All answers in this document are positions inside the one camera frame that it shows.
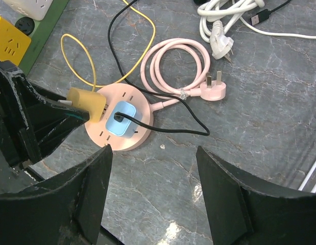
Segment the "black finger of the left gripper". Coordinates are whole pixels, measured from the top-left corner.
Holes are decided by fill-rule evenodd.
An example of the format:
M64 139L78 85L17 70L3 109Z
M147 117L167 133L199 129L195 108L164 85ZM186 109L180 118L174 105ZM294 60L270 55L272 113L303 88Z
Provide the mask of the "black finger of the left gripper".
M89 113L28 81L10 61L0 62L0 150L11 167L35 164L52 154Z

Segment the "white cube adapter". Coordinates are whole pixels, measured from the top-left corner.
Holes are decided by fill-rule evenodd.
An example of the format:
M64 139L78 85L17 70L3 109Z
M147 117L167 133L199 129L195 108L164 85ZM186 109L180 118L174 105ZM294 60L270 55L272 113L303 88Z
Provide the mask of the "white cube adapter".
M53 0L3 0L15 12L36 21L46 16Z

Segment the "orange charger plug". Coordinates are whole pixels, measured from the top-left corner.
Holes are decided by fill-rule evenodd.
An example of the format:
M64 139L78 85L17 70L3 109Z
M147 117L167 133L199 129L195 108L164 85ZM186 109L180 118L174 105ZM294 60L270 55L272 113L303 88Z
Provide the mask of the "orange charger plug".
M88 111L89 121L98 123L104 113L107 99L98 92L72 87L66 99L58 100L58 102Z

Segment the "yellow cube socket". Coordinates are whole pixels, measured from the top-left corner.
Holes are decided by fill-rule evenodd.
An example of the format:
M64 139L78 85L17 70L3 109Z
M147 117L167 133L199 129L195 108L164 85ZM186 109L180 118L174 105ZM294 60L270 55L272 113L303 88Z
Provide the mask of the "yellow cube socket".
M0 16L0 61L9 60L18 66L31 38Z

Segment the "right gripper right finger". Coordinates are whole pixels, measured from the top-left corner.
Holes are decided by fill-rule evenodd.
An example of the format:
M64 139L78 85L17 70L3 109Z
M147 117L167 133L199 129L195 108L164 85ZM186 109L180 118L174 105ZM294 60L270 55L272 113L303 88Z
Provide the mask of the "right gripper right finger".
M261 179L198 147L214 244L316 244L316 193Z

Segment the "pink round socket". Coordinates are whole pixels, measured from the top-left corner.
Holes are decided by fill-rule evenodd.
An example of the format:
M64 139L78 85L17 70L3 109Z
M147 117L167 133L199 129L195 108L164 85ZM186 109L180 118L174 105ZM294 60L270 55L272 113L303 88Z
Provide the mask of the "pink round socket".
M131 138L118 137L106 130L106 122L115 105L120 101L126 101L136 107L138 121L152 125L153 114L146 97L135 87L128 84L110 84L98 90L104 95L107 104L99 122L86 122L85 128L90 139L100 147L110 145L114 151L129 151L140 146L149 136L150 130L137 125Z

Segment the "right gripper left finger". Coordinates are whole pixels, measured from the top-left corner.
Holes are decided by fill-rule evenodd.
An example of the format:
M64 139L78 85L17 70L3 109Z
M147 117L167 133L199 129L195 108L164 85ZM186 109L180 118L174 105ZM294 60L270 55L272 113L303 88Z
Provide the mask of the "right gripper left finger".
M45 181L0 194L0 244L96 244L111 168L107 145Z

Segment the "blue charger plug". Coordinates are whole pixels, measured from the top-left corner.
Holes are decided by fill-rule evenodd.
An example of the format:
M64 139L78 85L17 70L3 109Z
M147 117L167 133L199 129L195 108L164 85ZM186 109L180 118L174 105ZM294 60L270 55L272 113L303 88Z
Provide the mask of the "blue charger plug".
M138 116L135 106L126 101L120 101L115 105L106 122L106 130L118 137L131 138L137 128L137 124L127 118L124 118L123 116L115 115L118 112L131 117Z

